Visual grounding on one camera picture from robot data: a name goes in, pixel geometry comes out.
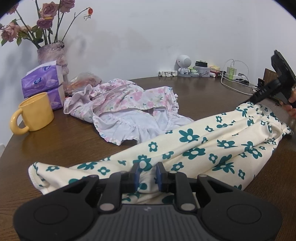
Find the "person right hand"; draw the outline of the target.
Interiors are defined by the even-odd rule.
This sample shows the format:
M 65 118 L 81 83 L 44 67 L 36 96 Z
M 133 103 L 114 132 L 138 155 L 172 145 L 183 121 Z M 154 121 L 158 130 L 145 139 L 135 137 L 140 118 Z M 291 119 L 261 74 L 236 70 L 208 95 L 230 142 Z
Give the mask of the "person right hand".
M 290 104 L 284 104 L 282 101 L 280 101 L 281 107 L 288 113 L 288 115 L 292 119 L 296 119 L 296 109 L 291 106 L 292 103 L 295 103 L 296 101 L 296 91 L 295 89 L 292 90 L 290 98 L 288 99 L 288 102 Z

